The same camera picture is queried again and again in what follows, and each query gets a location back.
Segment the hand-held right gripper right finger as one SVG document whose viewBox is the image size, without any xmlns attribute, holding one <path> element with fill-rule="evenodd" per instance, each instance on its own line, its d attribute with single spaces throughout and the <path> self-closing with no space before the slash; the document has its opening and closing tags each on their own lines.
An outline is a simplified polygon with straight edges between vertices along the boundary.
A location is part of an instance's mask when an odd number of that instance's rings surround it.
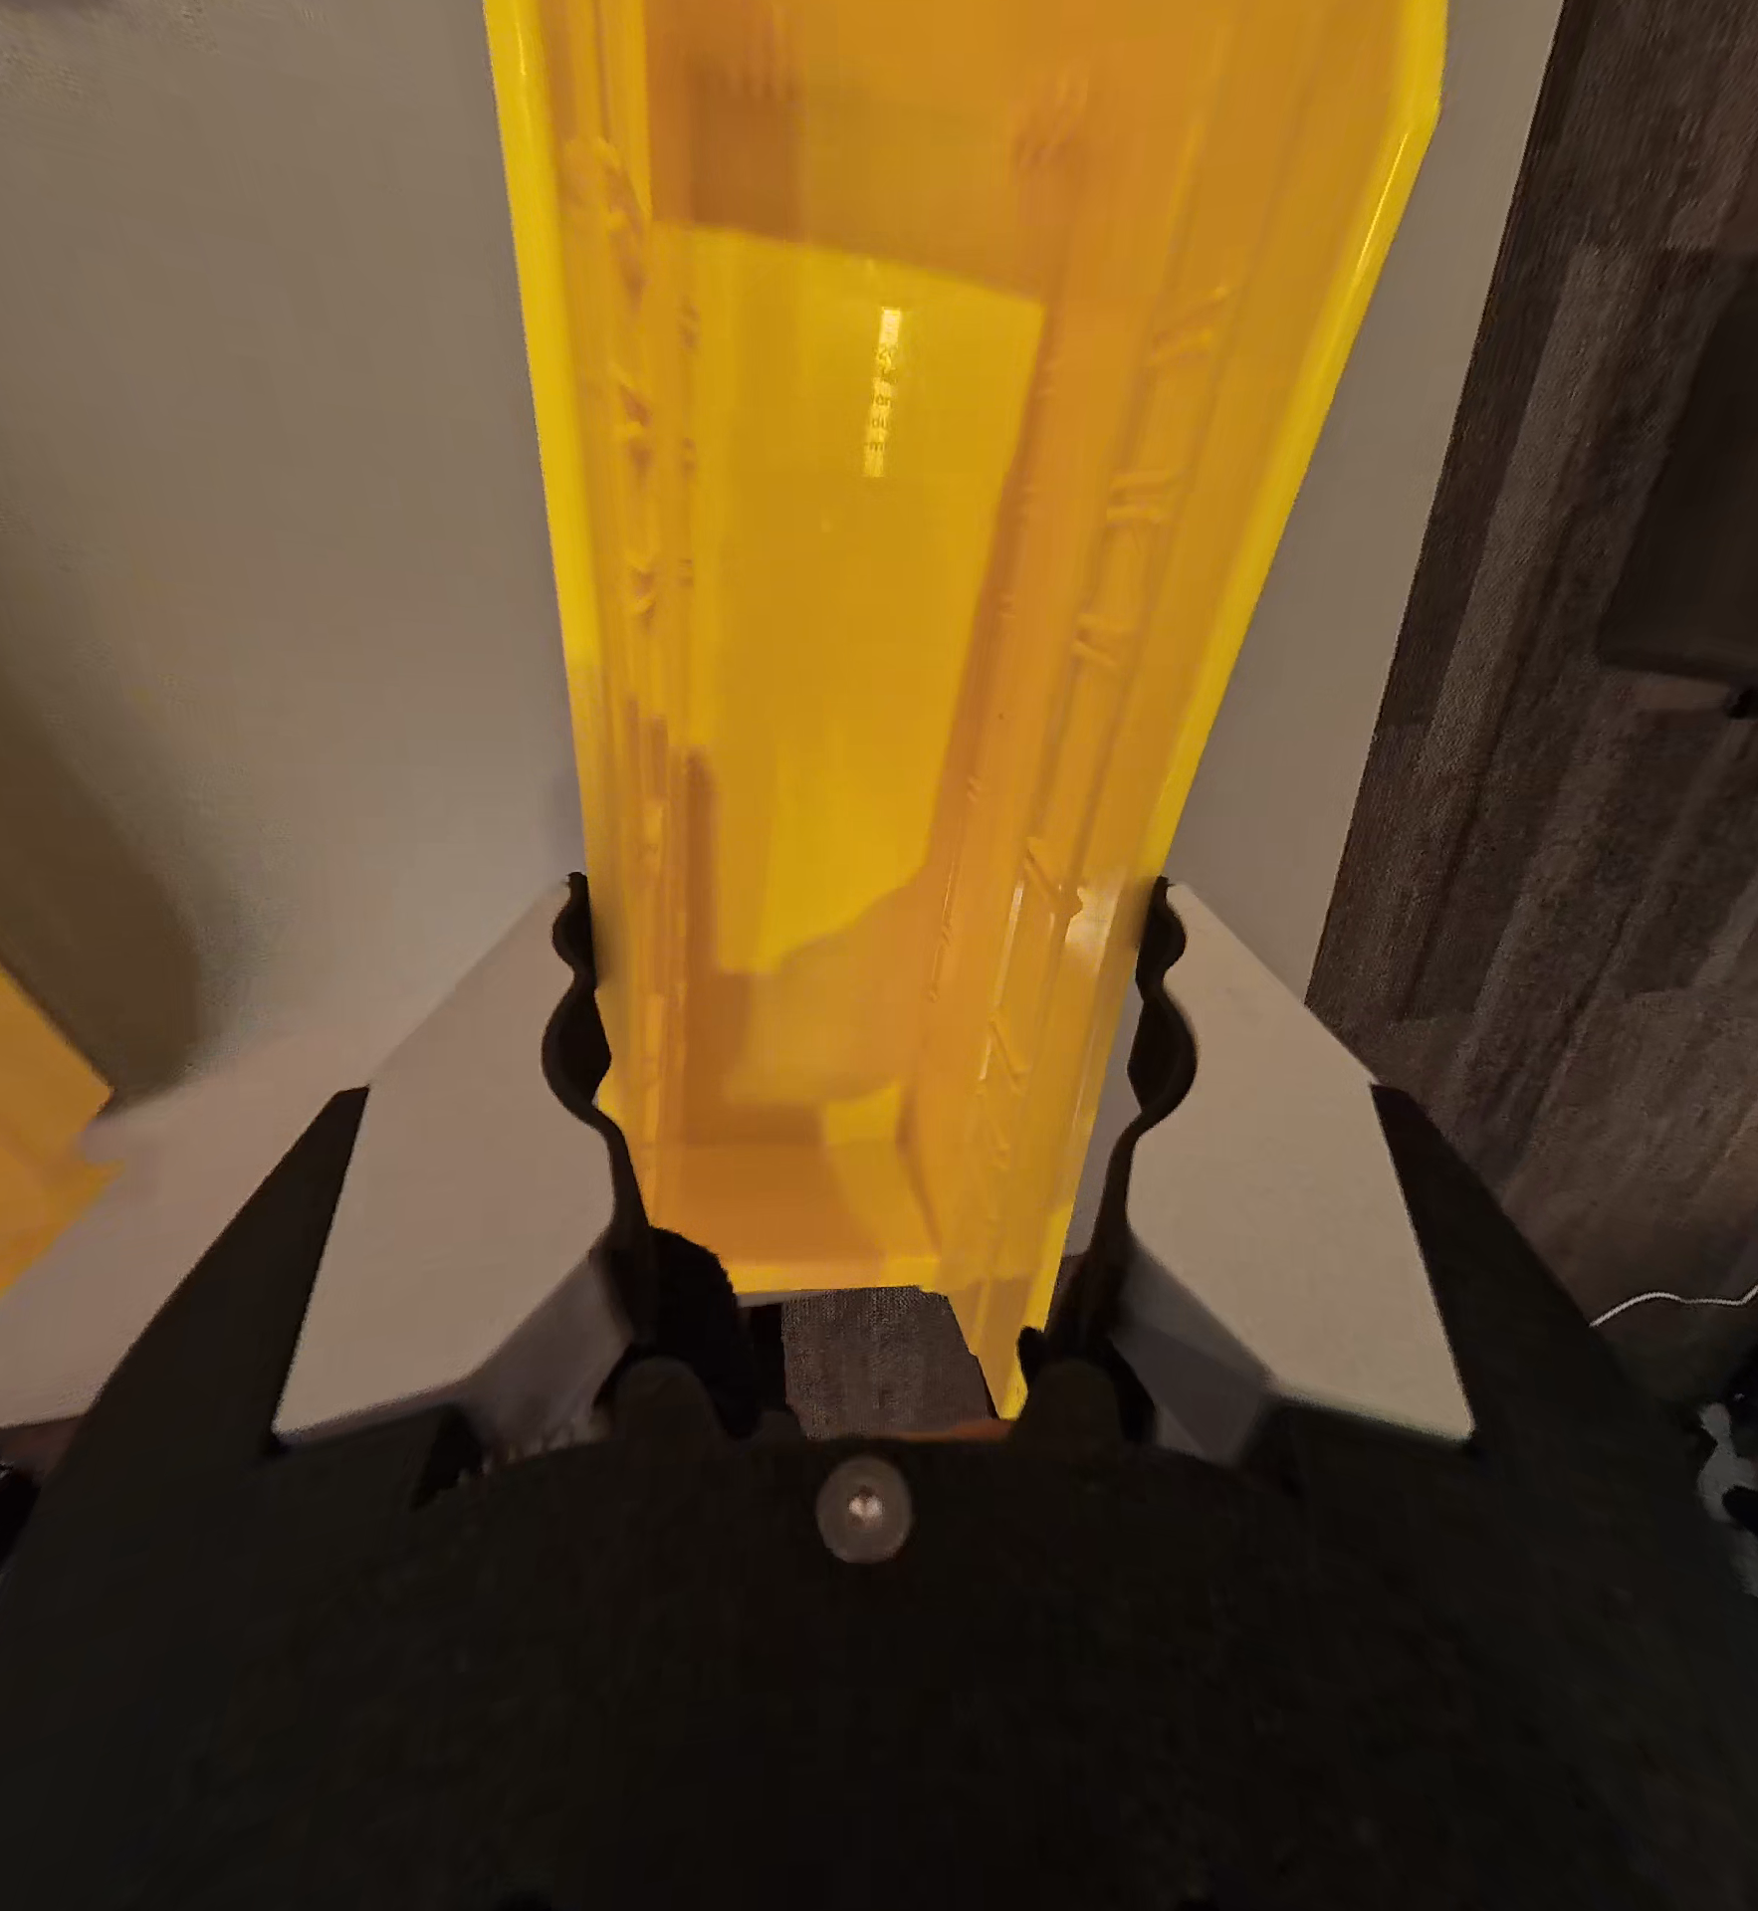
<svg viewBox="0 0 1758 1911">
<path fill-rule="evenodd" d="M 1465 1447 L 1374 1074 L 1185 884 L 1151 898 L 1134 988 L 1133 1115 L 1060 1343 L 1113 1355 L 1174 1453 L 1245 1454 L 1283 1409 Z"/>
</svg>

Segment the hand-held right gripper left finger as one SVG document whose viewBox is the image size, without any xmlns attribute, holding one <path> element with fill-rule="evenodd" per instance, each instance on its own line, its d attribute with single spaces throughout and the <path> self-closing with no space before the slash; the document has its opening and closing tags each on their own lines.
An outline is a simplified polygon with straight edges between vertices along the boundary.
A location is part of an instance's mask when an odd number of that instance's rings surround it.
<svg viewBox="0 0 1758 1911">
<path fill-rule="evenodd" d="M 650 1309 L 649 1215 L 599 1103 L 610 1043 L 573 875 L 367 1086 L 273 1428 L 450 1407 L 483 1442 L 587 1442 Z"/>
</svg>

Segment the grey desk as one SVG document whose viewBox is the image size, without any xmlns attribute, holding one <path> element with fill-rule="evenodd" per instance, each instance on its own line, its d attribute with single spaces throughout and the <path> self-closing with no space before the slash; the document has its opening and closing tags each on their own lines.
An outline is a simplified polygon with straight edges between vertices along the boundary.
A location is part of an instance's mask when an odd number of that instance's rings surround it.
<svg viewBox="0 0 1758 1911">
<path fill-rule="evenodd" d="M 521 327 L 480 3 L 0 3 L 0 956 L 125 1166 L 0 1428 L 578 864 Z"/>
</svg>

